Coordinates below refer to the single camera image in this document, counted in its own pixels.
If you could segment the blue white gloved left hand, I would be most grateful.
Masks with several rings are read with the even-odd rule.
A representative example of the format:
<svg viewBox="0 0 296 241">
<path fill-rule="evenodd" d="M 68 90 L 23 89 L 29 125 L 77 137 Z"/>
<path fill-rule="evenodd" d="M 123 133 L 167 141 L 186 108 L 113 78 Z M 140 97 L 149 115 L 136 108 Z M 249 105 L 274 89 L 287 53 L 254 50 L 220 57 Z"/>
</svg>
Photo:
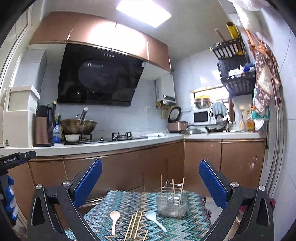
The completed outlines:
<svg viewBox="0 0 296 241">
<path fill-rule="evenodd" d="M 7 186 L 4 189 L 6 194 L 6 212 L 9 218 L 11 218 L 13 221 L 16 221 L 18 219 L 19 207 L 16 203 L 16 197 L 13 190 L 15 182 L 9 175 L 5 175 L 5 178 L 7 181 Z"/>
</svg>

